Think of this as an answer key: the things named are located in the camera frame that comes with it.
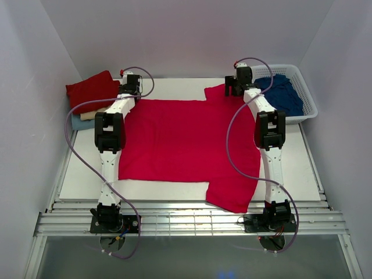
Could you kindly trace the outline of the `pink t shirt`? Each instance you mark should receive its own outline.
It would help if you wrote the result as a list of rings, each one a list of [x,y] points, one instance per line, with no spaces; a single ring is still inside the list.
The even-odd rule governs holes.
[[[126,145],[120,180],[207,182],[206,201],[243,213],[257,181],[239,174],[226,152],[228,125],[244,104],[225,96],[224,85],[206,88],[203,101],[140,100],[124,119]],[[243,173],[259,176],[260,152],[253,141],[255,120],[243,108],[232,125],[230,156]]]

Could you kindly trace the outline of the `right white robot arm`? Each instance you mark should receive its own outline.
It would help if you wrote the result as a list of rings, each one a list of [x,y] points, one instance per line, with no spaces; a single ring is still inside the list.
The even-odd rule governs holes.
[[[238,62],[234,66],[235,74],[225,77],[225,95],[242,96],[244,104],[234,113],[227,129],[226,152],[232,167],[244,177],[263,181],[266,185],[263,213],[249,217],[245,224],[269,231],[283,231],[291,222],[291,208],[283,189],[282,148],[285,143],[285,112],[269,104],[261,90],[253,83],[252,68],[246,63]],[[243,108],[249,108],[255,117],[253,140],[260,151],[264,166],[264,177],[254,177],[243,173],[233,163],[229,150],[230,131]]]

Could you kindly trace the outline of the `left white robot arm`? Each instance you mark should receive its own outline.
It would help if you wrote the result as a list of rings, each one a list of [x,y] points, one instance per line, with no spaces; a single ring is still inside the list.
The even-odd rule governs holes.
[[[101,161],[101,176],[105,181],[101,186],[101,195],[96,209],[91,213],[96,224],[104,230],[116,233],[124,227],[120,214],[120,197],[112,190],[119,179],[119,159],[126,144],[124,119],[141,97],[141,76],[126,71],[123,84],[119,85],[118,100],[103,112],[95,114],[95,146]]]

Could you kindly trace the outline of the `folded dark red shirt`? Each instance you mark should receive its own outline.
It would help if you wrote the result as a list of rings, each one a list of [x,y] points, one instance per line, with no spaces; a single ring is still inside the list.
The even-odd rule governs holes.
[[[84,102],[116,98],[119,85],[120,82],[113,80],[105,70],[79,83],[66,85],[66,95],[73,109]]]

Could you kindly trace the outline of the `dark blue t shirt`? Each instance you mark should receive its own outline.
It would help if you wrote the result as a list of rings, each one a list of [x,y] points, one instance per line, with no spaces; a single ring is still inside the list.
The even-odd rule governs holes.
[[[303,101],[285,75],[275,74],[273,85],[264,96],[272,107],[283,110],[287,117],[304,115]]]

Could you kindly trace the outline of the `white plastic basket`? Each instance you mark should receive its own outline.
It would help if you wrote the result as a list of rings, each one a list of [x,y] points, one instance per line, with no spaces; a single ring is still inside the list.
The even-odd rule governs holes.
[[[315,102],[311,93],[302,77],[300,70],[294,65],[265,65],[252,67],[253,82],[258,84],[261,90],[270,89],[273,85],[273,76],[275,74],[285,75],[293,85],[293,88],[298,93],[303,101],[303,116],[286,116],[287,124],[299,124],[307,119],[312,119],[318,115]]]

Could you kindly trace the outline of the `folded beige shirt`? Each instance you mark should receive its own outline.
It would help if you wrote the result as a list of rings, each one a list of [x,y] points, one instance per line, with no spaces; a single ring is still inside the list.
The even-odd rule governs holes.
[[[100,112],[100,110],[93,110],[90,112],[82,113],[80,114],[80,120],[81,121],[93,120],[98,112]]]

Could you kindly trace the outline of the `folded light blue shirt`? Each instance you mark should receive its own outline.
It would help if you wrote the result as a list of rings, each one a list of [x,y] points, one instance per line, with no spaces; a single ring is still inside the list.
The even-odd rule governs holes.
[[[95,120],[81,120],[79,115],[71,116],[73,131],[88,130],[95,127]]]

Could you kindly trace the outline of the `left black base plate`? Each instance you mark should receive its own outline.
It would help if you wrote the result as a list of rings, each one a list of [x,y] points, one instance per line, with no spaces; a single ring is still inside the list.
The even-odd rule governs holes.
[[[139,222],[136,215],[119,214],[119,217],[113,221],[92,217],[90,225],[90,233],[92,234],[121,234],[125,231],[129,234],[139,232]]]

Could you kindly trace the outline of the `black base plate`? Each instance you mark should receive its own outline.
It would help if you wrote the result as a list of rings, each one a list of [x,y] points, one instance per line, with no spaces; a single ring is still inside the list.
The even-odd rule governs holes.
[[[291,215],[287,223],[269,223],[263,214],[245,214],[237,220],[246,233],[294,233],[297,223],[294,215]]]
[[[136,215],[119,214],[119,217],[113,221],[92,217],[90,225],[90,233],[92,234],[121,234],[125,231],[129,234],[139,232],[139,222]]]

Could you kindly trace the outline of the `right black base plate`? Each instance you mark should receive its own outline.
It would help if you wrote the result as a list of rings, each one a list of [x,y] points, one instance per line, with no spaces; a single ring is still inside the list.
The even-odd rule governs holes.
[[[294,233],[297,223],[294,215],[291,215],[287,223],[269,223],[263,214],[245,214],[237,220],[246,233]]]

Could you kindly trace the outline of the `aluminium rail frame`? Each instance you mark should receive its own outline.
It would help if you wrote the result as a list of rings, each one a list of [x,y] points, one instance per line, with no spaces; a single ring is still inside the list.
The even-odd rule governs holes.
[[[49,209],[37,221],[35,234],[43,236],[88,235],[101,181],[85,165],[99,167],[94,153],[93,132],[73,135],[76,153],[68,153],[55,186]],[[341,212],[330,208],[319,179],[306,137],[300,125],[287,128],[283,149],[285,187],[299,212],[299,233],[303,235],[347,234]],[[123,196],[133,205],[123,213],[137,210],[142,217],[143,236],[241,235],[238,214],[205,202],[207,185],[124,181]]]

